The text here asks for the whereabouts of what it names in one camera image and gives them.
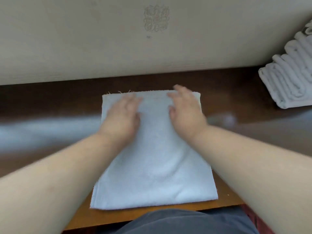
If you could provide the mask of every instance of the forearm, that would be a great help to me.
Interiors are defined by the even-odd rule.
[[[96,134],[3,177],[1,229],[60,233],[121,149]]]
[[[213,126],[191,146],[274,232],[310,231],[310,157]]]

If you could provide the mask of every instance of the right hand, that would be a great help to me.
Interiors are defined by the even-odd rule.
[[[176,93],[167,93],[174,102],[174,106],[169,106],[170,119],[177,134],[192,144],[194,138],[207,128],[206,117],[191,90],[180,85],[175,85],[174,89]]]

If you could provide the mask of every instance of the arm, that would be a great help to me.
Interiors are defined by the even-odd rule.
[[[191,91],[169,113],[177,133],[276,233],[310,233],[312,158],[209,126]]]
[[[123,97],[96,134],[0,179],[3,233],[61,233],[139,126],[142,99]]]

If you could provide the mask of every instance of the dark wooden surface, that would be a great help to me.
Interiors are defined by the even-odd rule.
[[[174,84],[200,92],[206,116],[231,114],[236,119],[231,130],[312,155],[312,107],[277,108],[257,70],[251,67],[0,86],[0,177],[95,132],[100,124],[102,94],[168,90]],[[232,202],[224,200],[224,205],[239,202],[236,196]],[[123,214],[118,214],[120,220],[129,219]],[[82,227],[77,220],[70,227]]]

